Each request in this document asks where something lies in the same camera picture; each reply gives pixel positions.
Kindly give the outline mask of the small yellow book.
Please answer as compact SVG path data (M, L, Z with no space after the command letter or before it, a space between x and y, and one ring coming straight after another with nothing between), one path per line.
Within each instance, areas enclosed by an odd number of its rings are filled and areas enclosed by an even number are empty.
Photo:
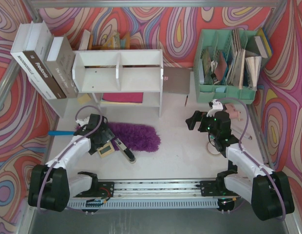
M108 142L105 145L103 145L102 147L98 148L97 152L101 158L104 158L104 157L112 154L113 152L115 152L115 149L114 149L112 143Z

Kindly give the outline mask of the white black stapler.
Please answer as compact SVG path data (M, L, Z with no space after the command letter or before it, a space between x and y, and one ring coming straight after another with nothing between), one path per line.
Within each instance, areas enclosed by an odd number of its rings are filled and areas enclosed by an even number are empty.
M114 141L119 151L125 156L129 163L135 163L136 158L132 151L119 138L116 138Z

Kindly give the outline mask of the purple fluffy duster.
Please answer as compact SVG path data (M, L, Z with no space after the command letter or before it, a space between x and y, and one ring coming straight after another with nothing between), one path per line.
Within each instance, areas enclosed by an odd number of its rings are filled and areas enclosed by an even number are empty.
M152 126L121 122L108 122L107 125L115 135L112 145L116 151L119 150L114 142L116 138L119 138L131 151L153 153L159 149L161 139Z

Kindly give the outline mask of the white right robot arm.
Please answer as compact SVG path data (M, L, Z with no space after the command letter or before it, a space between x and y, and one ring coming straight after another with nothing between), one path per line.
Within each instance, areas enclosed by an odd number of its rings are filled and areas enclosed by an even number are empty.
M212 183L217 195L234 193L251 204L258 219L284 218L295 210L289 180L250 155L231 132L231 120L225 111L212 116L195 111L186 119L189 130L199 123L199 132L213 137L215 149L228 160L228 170L219 172Z

